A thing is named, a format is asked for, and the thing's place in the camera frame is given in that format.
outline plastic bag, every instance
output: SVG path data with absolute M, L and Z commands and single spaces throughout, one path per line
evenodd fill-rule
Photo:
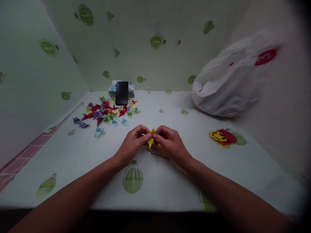
M 234 117 L 262 95 L 265 74 L 282 45 L 277 27 L 264 28 L 223 50 L 208 62 L 192 85 L 192 99 L 204 112 Z

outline table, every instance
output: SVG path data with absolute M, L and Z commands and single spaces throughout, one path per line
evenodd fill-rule
M 108 92 L 92 92 L 84 105 L 68 118 L 50 140 L 16 175 L 0 194 L 0 207 L 34 208 L 65 185 L 85 174 L 104 160 L 112 157 L 127 132 L 142 124 L 150 130 L 166 125 L 177 130 L 189 153 L 212 170 L 252 191 L 280 212 L 298 215 L 300 202 L 305 198 L 302 185 L 286 174 L 245 130 L 228 119 L 212 117 L 198 110 L 189 91 L 166 94 L 164 91 L 136 91 L 135 104 L 142 112 L 133 115 L 129 127 L 121 121 L 116 128 L 102 123 L 105 135 L 96 139 L 96 120 L 85 122 L 90 126 L 79 128 L 72 117 L 82 118 L 89 102 L 100 104 L 99 97 Z M 188 115 L 181 114 L 185 109 Z M 225 149 L 209 136 L 209 131 L 230 128 L 247 140 L 244 146 Z M 75 134 L 68 133 L 75 129 Z M 140 211 L 202 211 L 200 190 L 188 175 L 172 161 L 150 156 L 143 147 L 135 157 L 143 175 L 141 188 L 131 194 L 123 188 L 127 167 L 101 191 L 92 209 Z M 41 183 L 56 173 L 56 185 L 45 199 L 38 199 L 36 191 Z

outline smartphone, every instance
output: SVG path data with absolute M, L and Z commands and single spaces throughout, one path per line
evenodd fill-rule
M 128 82 L 117 82 L 116 105 L 127 105 L 128 89 Z

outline wallpaper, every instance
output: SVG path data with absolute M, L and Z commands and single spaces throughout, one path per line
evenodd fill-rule
M 249 0 L 44 0 L 91 91 L 190 90 Z

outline left hand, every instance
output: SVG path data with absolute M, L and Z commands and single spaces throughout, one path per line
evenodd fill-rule
M 139 125 L 128 132 L 119 150 L 114 155 L 117 161 L 121 162 L 124 166 L 129 165 L 142 145 L 151 139 L 149 132 L 150 130 L 143 125 Z

